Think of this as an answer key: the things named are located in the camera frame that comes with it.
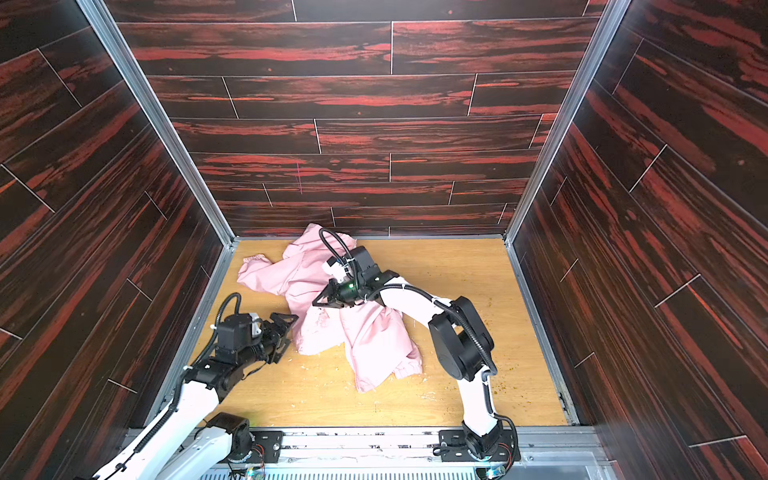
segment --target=black mounting plate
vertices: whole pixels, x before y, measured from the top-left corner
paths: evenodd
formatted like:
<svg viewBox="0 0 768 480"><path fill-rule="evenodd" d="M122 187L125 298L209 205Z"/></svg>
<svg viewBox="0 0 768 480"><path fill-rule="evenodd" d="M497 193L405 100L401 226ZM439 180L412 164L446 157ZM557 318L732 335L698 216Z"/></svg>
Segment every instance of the black mounting plate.
<svg viewBox="0 0 768 480"><path fill-rule="evenodd" d="M261 445L264 449L264 463L277 463L280 459L280 451L283 450L283 432L280 430L251 430L255 444ZM255 462L258 455L250 457L251 462Z"/></svg>
<svg viewBox="0 0 768 480"><path fill-rule="evenodd" d="M469 455L469 449L466 447L467 439L464 430L440 430L438 432L441 446L448 446L447 449L440 451L440 459L444 462L473 462L474 459ZM502 429L502 437L498 440L499 443L505 443L510 449L512 448L512 430ZM521 459L520 452L515 456L515 461L519 462ZM502 447L496 450L493 454L490 462L506 462L509 460L507 451Z"/></svg>

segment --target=sleeve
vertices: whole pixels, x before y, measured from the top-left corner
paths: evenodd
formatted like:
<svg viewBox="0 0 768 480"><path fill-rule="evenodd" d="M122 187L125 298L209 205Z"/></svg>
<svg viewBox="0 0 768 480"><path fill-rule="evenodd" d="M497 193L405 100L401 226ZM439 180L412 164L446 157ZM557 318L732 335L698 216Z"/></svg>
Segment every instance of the sleeve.
<svg viewBox="0 0 768 480"><path fill-rule="evenodd" d="M270 262L261 254L247 257L237 272L237 282L257 292L284 295L288 279L296 272L300 261L301 255L277 263Z"/></svg>

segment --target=pink jacket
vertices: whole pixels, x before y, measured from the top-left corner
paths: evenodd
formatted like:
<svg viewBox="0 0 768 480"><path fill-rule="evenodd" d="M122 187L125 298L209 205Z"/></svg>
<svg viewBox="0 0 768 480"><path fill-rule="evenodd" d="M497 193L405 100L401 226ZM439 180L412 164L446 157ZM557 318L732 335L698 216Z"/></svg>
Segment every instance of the pink jacket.
<svg viewBox="0 0 768 480"><path fill-rule="evenodd" d="M312 306L330 279L322 265L331 253L320 241L319 230L320 225L311 223L286 248L280 262L272 263L264 255L243 259L237 282L257 292L285 295L291 313L299 316L293 338L302 355L316 355L344 342L359 392L381 385L393 372L399 379L421 373L419 349L397 310L376 302L344 309ZM350 249L356 246L352 237L340 236ZM343 251L330 235L326 239Z"/></svg>

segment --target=wood panel wall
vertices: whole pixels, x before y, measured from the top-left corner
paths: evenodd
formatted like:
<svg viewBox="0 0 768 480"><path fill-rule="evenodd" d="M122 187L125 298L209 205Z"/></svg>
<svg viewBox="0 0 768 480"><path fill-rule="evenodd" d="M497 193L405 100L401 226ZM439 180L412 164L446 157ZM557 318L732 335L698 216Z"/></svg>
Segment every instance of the wood panel wall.
<svg viewBox="0 0 768 480"><path fill-rule="evenodd" d="M108 0L234 232L502 233L598 0Z"/></svg>
<svg viewBox="0 0 768 480"><path fill-rule="evenodd" d="M221 245L74 0L0 18L0 478L90 478Z"/></svg>
<svg viewBox="0 0 768 480"><path fill-rule="evenodd" d="M768 478L764 7L634 0L515 239L627 480Z"/></svg>

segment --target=wooden floor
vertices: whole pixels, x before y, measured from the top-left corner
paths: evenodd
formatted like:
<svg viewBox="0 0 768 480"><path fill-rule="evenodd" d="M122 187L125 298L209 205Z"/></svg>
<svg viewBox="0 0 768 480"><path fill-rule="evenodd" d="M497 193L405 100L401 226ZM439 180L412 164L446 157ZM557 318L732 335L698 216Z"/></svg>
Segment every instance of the wooden floor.
<svg viewBox="0 0 768 480"><path fill-rule="evenodd" d="M209 324L222 300L235 291L243 295L241 311L255 311L263 318L272 312L288 313L283 297L255 293L236 280L244 257L264 253L278 261L290 241L240 244ZM492 354L499 374L492 378L492 387L501 414L512 417L517 425L565 425L500 239L361 240L359 245L368 249L382 270L394 270L435 295L463 295L475 304L496 345ZM459 425L463 408L457 385L437 362L429 331L408 317L406 327L422 353L422 375L400 380L390 376L376 390L361 394L355 390L343 346L317 356L301 356L291 349L279 364L266 366L238 384L217 412L241 415L260 426ZM209 333L210 329L204 330L195 355Z"/></svg>

